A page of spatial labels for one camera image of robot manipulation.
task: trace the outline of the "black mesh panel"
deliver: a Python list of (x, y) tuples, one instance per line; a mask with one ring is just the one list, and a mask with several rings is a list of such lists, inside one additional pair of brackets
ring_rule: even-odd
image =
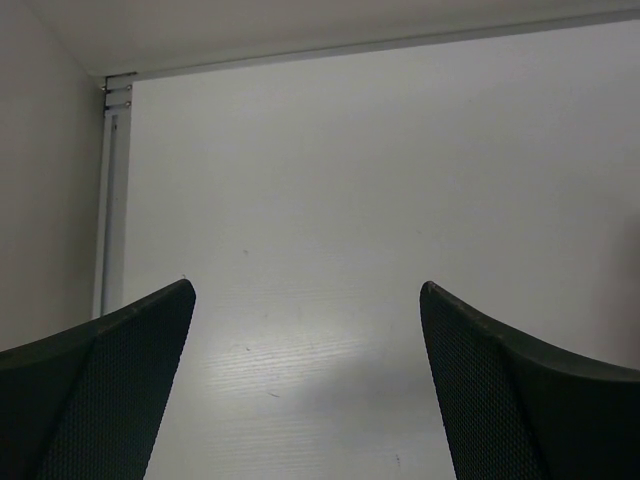
[(547, 480), (498, 346), (427, 290), (423, 328), (457, 478)]
[(189, 328), (182, 292), (98, 335), (38, 480), (143, 478)]

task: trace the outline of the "white panel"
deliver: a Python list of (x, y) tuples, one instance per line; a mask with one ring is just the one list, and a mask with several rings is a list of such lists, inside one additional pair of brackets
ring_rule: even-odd
[(452, 479), (433, 279), (640, 367), (640, 24), (136, 84), (124, 297), (196, 313), (150, 479)]

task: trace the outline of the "white wall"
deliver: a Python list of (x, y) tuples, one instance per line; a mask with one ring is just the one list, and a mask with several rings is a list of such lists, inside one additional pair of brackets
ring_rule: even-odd
[(25, 1), (96, 75), (158, 71), (640, 7), (639, 0)]
[(640, 22), (134, 86), (127, 301), (198, 303), (150, 479), (449, 479), (432, 279), (640, 367)]
[(0, 2), (0, 350), (91, 315), (102, 96), (20, 0)]

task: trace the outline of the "metal frame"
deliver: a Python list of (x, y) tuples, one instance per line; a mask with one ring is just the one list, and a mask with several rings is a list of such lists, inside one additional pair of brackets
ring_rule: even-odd
[(396, 40), (245, 58), (157, 72), (132, 73), (107, 78), (96, 281), (93, 303), (94, 316), (108, 313), (122, 304), (126, 195), (131, 137), (131, 108), (133, 107), (131, 94), (135, 82), (217, 70), (521, 35), (638, 19), (640, 19), (640, 8), (631, 8), (617, 12), (422, 35)]
[(131, 139), (131, 94), (127, 83), (118, 89), (106, 87), (102, 140), (98, 238), (93, 290), (93, 317), (122, 304), (124, 232)]

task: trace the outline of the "gray wall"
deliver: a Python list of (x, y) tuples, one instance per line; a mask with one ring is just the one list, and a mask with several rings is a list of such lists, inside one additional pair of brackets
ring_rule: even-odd
[(101, 91), (19, 0), (0, 2), (0, 350), (91, 315)]

